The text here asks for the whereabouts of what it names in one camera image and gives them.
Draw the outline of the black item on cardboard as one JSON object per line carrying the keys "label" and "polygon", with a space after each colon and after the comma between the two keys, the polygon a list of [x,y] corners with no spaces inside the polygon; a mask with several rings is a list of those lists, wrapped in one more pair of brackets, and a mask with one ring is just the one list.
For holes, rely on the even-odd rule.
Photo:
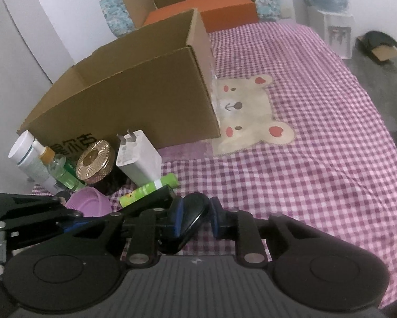
{"label": "black item on cardboard", "polygon": [[380,31],[369,31],[357,37],[365,53],[383,63],[397,57],[397,41]]}

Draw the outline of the white power adapter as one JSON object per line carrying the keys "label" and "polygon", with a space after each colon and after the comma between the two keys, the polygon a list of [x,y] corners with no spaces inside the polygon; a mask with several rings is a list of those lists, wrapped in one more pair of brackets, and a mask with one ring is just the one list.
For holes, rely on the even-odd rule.
{"label": "white power adapter", "polygon": [[117,135],[119,150],[116,165],[141,187],[162,176],[162,157],[142,130]]}

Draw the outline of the white cylindrical bottle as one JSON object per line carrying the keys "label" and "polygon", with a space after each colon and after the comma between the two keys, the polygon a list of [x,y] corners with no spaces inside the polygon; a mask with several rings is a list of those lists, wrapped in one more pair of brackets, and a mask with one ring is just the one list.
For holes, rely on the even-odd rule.
{"label": "white cylindrical bottle", "polygon": [[36,184],[56,195],[61,187],[39,159],[38,152],[33,148],[34,141],[35,137],[29,131],[24,131],[10,149],[8,158]]}

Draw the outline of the gold lid black jar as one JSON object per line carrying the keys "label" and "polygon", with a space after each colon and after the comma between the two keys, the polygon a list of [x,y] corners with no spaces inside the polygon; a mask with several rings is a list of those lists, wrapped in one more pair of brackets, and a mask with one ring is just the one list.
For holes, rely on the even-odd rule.
{"label": "gold lid black jar", "polygon": [[112,195],[127,183],[127,175],[116,165],[116,152],[108,141],[91,144],[79,157],[75,174],[103,195]]}

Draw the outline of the purple plastic lid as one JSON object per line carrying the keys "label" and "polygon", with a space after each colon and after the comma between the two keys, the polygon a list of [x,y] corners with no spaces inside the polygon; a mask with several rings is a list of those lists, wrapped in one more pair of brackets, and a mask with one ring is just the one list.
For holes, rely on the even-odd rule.
{"label": "purple plastic lid", "polygon": [[93,187],[84,187],[72,194],[65,207],[80,211],[85,217],[102,217],[112,212],[107,196]]}

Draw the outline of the green dropper bottle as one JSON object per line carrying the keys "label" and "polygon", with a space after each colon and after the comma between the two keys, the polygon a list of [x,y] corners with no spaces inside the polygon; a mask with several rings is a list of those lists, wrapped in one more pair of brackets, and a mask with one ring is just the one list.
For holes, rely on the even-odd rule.
{"label": "green dropper bottle", "polygon": [[39,159],[43,162],[49,174],[65,188],[77,192],[86,186],[83,181],[77,178],[75,167],[67,157],[56,154],[50,147],[43,146],[37,139],[34,139],[33,149],[38,152]]}

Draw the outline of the black oval object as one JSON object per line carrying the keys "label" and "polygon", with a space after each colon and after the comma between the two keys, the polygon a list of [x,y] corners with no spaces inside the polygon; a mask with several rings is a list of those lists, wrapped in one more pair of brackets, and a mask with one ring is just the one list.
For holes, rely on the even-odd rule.
{"label": "black oval object", "polygon": [[175,255],[183,249],[206,221],[209,203],[209,198],[199,192],[174,198],[170,208],[157,217],[160,253]]}

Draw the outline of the purple checkered bedsheet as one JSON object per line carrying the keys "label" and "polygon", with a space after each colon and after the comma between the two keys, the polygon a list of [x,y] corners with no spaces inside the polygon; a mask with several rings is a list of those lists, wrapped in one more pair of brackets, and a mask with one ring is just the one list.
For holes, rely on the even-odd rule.
{"label": "purple checkered bedsheet", "polygon": [[379,256],[397,300],[397,149],[365,90],[312,29],[208,34],[220,134],[158,149],[180,193],[281,212]]}

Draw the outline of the brown cardboard box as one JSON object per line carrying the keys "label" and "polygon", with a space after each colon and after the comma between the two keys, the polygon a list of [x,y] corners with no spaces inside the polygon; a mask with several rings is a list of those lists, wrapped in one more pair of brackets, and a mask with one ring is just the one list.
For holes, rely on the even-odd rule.
{"label": "brown cardboard box", "polygon": [[118,147],[143,131],[157,148],[219,136],[215,63],[200,13],[191,9],[100,47],[70,67],[20,126],[76,159],[98,140]]}

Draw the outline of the green tube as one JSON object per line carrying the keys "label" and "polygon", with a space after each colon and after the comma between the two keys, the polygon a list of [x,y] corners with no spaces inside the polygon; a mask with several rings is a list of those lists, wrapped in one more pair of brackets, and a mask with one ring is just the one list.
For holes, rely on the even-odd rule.
{"label": "green tube", "polygon": [[175,189],[179,186],[177,176],[173,173],[169,173],[162,176],[160,179],[156,179],[153,182],[149,182],[141,187],[136,188],[134,191],[120,197],[119,202],[122,207],[126,207],[150,193],[168,185],[171,189]]}

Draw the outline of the orange box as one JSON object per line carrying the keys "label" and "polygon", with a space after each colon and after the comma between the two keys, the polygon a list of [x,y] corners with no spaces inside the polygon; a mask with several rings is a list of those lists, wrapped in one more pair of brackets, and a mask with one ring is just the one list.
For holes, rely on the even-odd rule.
{"label": "orange box", "polygon": [[185,0],[151,12],[145,24],[153,24],[176,14],[197,9],[207,32],[217,32],[259,21],[252,0]]}

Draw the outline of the white water dispenser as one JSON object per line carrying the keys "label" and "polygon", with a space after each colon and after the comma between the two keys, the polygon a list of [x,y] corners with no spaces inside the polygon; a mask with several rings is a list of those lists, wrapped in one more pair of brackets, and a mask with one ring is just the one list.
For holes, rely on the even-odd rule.
{"label": "white water dispenser", "polygon": [[354,17],[347,10],[327,12],[314,6],[310,0],[304,0],[307,7],[308,26],[341,59],[352,58],[354,46]]}

